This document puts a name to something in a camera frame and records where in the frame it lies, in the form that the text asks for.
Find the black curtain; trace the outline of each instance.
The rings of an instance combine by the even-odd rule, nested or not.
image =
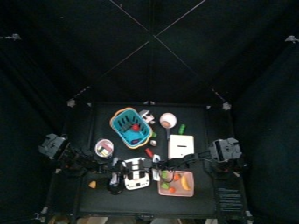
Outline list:
[[[39,144],[62,133],[67,102],[18,41],[0,39],[0,64],[0,222],[34,223],[52,171]]]
[[[78,97],[86,102],[222,103],[214,89],[232,103],[254,215],[298,221],[298,46],[284,42],[298,6],[3,1],[0,37],[23,40],[0,38],[1,219],[43,208],[50,175],[38,146],[62,133],[66,101],[90,87]]]
[[[248,162],[247,199],[258,221],[298,223],[299,43],[284,51],[234,104]]]

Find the black tabletop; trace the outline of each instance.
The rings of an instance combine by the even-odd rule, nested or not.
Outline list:
[[[131,107],[136,112],[150,110],[155,117],[151,124],[158,134],[154,140],[158,145],[150,144],[138,149],[128,149],[118,133],[110,126],[110,119],[123,108]],[[150,147],[162,159],[168,158],[168,142],[166,130],[159,123],[163,113],[175,114],[178,123],[172,134],[179,133],[182,124],[186,124],[184,135],[194,136],[195,152],[208,149],[211,142],[219,138],[232,137],[230,112],[222,107],[186,106],[186,105],[123,105],[94,104],[91,108],[71,111],[64,132],[75,147],[94,151],[100,138],[112,141],[115,146],[114,157],[130,159],[147,157],[146,148]],[[80,181],[78,191],[76,209],[78,216],[86,215],[152,215],[154,217],[215,217],[215,200],[211,176],[203,169],[203,162],[191,164],[188,171],[194,174],[194,196],[163,196],[158,192],[158,182],[138,190],[124,190],[119,195],[112,195],[107,190],[107,179],[103,175],[88,172]],[[98,188],[90,188],[90,182],[98,181]]]

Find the blue basket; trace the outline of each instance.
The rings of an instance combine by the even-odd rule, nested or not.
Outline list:
[[[138,124],[139,131],[131,129],[134,124]],[[110,125],[130,149],[146,145],[152,136],[152,129],[134,108],[120,109],[111,118]]]

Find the tray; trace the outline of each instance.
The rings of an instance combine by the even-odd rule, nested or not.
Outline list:
[[[180,174],[182,176],[184,175],[187,178],[187,183],[191,188],[191,190],[184,190],[183,185],[182,185],[182,180],[172,181],[170,183],[171,187],[175,188],[175,193],[171,193],[167,189],[162,188],[162,183],[163,181],[158,181],[158,191],[160,195],[166,196],[180,196],[180,197],[191,197],[194,195],[194,178],[192,178],[192,172],[191,171],[175,171],[175,174]],[[174,173],[168,171],[166,173],[166,180],[171,181],[174,177]]]

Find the toy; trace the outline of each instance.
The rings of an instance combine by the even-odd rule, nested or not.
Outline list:
[[[179,134],[180,134],[180,135],[183,135],[184,129],[186,129],[186,125],[182,124],[180,129],[179,129]]]
[[[147,155],[150,158],[152,158],[154,155],[155,155],[154,152],[152,152],[152,150],[151,150],[150,148],[146,148],[144,153],[146,153],[146,155]]]
[[[139,125],[135,123],[132,125],[131,129],[132,129],[132,131],[139,131],[140,130]]]
[[[156,141],[155,141],[155,140],[151,140],[150,144],[151,144],[152,146],[156,146]]]
[[[139,112],[139,115],[144,118],[144,121],[147,123],[155,124],[155,117],[154,115],[150,113],[150,110],[142,110]]]

